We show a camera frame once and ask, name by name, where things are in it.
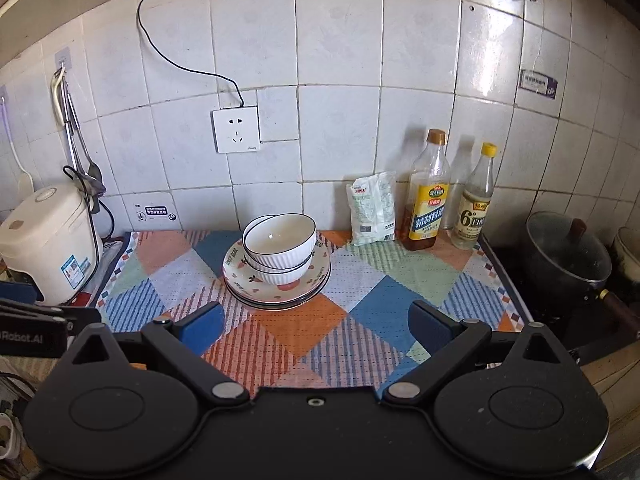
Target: stacked bowls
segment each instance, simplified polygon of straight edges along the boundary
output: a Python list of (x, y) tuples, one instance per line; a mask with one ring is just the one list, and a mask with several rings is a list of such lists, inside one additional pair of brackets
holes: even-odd
[(303, 214), (256, 218), (242, 233), (246, 263), (270, 285), (287, 285), (304, 275), (316, 244), (316, 222)]

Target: glass bottle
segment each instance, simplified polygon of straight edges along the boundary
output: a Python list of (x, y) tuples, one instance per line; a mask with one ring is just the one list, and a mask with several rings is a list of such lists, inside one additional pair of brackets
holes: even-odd
[(398, 239), (408, 251), (436, 242), (449, 190), (449, 163), (444, 156), (445, 133), (429, 130), (427, 146), (414, 162)]
[(472, 249), (480, 236), (494, 194), (494, 157), (497, 151), (495, 144), (484, 142), (480, 160), (466, 180), (456, 226), (451, 232), (451, 243), (459, 249)]

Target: vinegar bottle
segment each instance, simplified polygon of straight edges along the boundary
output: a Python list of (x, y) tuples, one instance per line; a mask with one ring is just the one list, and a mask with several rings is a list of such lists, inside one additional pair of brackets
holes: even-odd
[(449, 163), (444, 156), (445, 133), (429, 130), (427, 147), (414, 162), (398, 239), (408, 251), (436, 243), (449, 190)]
[(494, 194), (494, 156), (497, 151), (495, 144), (483, 143), (478, 165), (466, 181), (456, 226), (451, 232), (451, 243), (459, 249), (473, 249), (480, 236), (486, 210)]

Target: decorated plate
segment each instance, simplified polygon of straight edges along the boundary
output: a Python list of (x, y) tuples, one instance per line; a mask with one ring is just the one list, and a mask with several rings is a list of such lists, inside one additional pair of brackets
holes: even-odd
[(238, 240), (226, 252), (222, 274), (227, 286), (242, 298), (266, 304), (287, 303), (308, 294), (322, 282), (329, 273), (330, 253), (322, 240), (317, 239), (309, 268), (299, 280), (287, 285), (270, 285), (263, 282), (247, 264), (242, 240)]
[(273, 303), (273, 304), (257, 303), (257, 301), (251, 301), (251, 300), (248, 300), (247, 298), (242, 298), (237, 292), (235, 292), (229, 286), (229, 284), (226, 281), (225, 281), (225, 285), (226, 285), (226, 289), (229, 291), (229, 294), (231, 294), (234, 298), (236, 298), (236, 300), (238, 300), (240, 303), (246, 306), (257, 308), (258, 310), (289, 310), (290, 308), (296, 308), (297, 306), (300, 306), (306, 303), (307, 301), (311, 300), (315, 296), (317, 296), (329, 281), (329, 275), (331, 275), (331, 269), (329, 269), (329, 272), (324, 277), (324, 280), (322, 280), (321, 283), (318, 283), (316, 285), (316, 288), (314, 290), (298, 298), (297, 300), (287, 301), (287, 303)]

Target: tablecloth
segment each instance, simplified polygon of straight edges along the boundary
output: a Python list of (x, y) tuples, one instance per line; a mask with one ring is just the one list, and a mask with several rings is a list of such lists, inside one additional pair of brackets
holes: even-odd
[(114, 332), (131, 332), (159, 314), (178, 320), (220, 302), (225, 329), (202, 358), (252, 396), (260, 386), (371, 385), (380, 393), (429, 357), (407, 326), (413, 300), (494, 330), (519, 332), (526, 322), (486, 250), (461, 251), (447, 234), (412, 253), (398, 242), (354, 246), (347, 233), (321, 232), (332, 252), (322, 293), (292, 310), (255, 310), (222, 281), (222, 260), (240, 235), (133, 232), (96, 307)]

